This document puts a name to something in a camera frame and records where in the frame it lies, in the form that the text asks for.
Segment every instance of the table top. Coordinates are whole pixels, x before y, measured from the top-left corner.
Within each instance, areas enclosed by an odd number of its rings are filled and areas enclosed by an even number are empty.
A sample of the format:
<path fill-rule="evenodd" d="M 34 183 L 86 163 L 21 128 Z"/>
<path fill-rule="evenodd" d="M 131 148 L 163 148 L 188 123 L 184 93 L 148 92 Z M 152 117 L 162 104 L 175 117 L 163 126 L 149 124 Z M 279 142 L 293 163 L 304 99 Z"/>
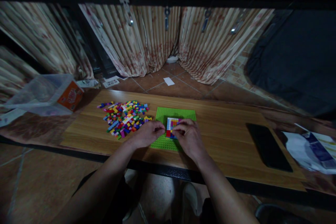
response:
<path fill-rule="evenodd" d="M 88 152 L 112 154 L 128 136 L 118 140 L 107 133 L 107 124 L 103 121 L 105 112 L 98 109 L 97 105 L 109 101 L 124 103 L 129 100 L 147 103 L 149 106 L 147 115 L 153 117 L 156 115 L 157 107 L 195 110 L 204 145 L 227 177 L 305 190 L 301 181 L 305 181 L 306 178 L 300 168 L 255 107 L 218 105 L 211 101 L 102 90 L 63 133 L 64 140 L 61 145 Z M 263 164 L 245 123 L 264 125 L 271 130 L 293 168 L 292 173 L 272 169 Z M 132 158 L 197 170 L 190 158 L 176 151 L 143 148 L 137 150 Z"/>

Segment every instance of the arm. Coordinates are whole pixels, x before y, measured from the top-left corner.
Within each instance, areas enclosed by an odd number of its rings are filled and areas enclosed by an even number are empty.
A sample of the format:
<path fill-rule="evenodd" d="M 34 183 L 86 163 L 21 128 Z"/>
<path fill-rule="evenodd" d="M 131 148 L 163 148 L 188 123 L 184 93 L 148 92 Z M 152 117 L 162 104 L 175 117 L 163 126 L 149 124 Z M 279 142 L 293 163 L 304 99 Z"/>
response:
<path fill-rule="evenodd" d="M 103 207 L 98 209 L 101 219 L 95 220 L 96 223 L 101 222 L 134 151 L 149 146 L 164 132 L 165 127 L 159 121 L 145 123 L 86 181 L 55 217 L 53 223 L 81 221 L 98 203 L 104 201 L 105 204 L 100 204 Z"/>
<path fill-rule="evenodd" d="M 197 122 L 181 120 L 173 129 L 184 152 L 195 162 L 201 172 L 220 223 L 259 223 L 247 209 L 214 160 L 207 153 Z"/>

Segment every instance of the black phone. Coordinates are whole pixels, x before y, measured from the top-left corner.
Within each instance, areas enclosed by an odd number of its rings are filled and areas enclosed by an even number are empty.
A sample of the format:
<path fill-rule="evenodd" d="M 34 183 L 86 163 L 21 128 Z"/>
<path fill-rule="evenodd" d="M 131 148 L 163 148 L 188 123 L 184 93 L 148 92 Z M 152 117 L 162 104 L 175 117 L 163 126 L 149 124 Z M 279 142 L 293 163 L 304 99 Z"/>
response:
<path fill-rule="evenodd" d="M 250 123 L 246 123 L 246 127 L 258 149 L 261 160 L 267 167 L 293 172 L 291 165 L 267 127 Z"/>

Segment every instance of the green lego brick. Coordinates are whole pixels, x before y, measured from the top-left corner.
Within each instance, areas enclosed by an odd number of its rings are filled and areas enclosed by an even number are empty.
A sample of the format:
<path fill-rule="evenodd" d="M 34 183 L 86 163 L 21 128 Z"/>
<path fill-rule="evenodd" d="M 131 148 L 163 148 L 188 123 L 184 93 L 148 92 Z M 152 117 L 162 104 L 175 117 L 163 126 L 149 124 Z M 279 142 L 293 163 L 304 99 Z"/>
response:
<path fill-rule="evenodd" d="M 182 110 L 177 108 L 164 108 L 158 107 L 156 111 L 156 120 L 163 123 L 163 125 L 167 126 L 167 118 L 190 118 L 191 120 L 196 121 L 196 113 L 195 110 Z M 166 133 L 160 136 L 154 143 L 151 144 L 151 148 L 156 149 L 167 149 L 172 151 L 180 151 L 182 152 L 182 147 L 179 144 L 177 139 L 166 138 Z"/>

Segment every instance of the curtain hook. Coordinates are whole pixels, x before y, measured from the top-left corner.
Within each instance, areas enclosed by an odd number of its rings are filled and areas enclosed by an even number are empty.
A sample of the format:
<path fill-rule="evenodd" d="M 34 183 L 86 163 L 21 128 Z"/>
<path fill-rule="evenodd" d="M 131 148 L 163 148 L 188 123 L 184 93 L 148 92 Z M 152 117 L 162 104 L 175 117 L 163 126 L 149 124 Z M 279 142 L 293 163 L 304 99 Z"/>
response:
<path fill-rule="evenodd" d="M 238 15 L 238 19 L 230 30 L 231 35 L 236 34 L 240 30 L 240 28 L 242 27 L 242 25 L 244 23 L 246 12 L 247 12 L 247 9 L 240 10 L 240 14 Z"/>
<path fill-rule="evenodd" d="M 166 18 L 164 19 L 164 26 L 165 26 L 165 30 L 168 31 L 168 16 L 170 14 L 170 8 L 168 6 L 166 6 L 165 10 L 164 10 L 164 14 L 166 15 Z"/>
<path fill-rule="evenodd" d="M 207 8 L 205 9 L 205 13 L 204 13 L 204 23 L 203 23 L 203 27 L 202 27 L 202 32 L 205 32 L 205 29 L 207 28 L 207 24 L 208 24 L 208 20 L 209 20 L 209 17 L 211 15 L 211 9 Z"/>
<path fill-rule="evenodd" d="M 128 15 L 127 24 L 129 26 L 133 26 L 133 19 L 132 19 L 130 3 L 129 3 L 130 0 L 119 0 L 119 1 L 123 5 L 124 10 L 125 10 L 126 14 Z"/>

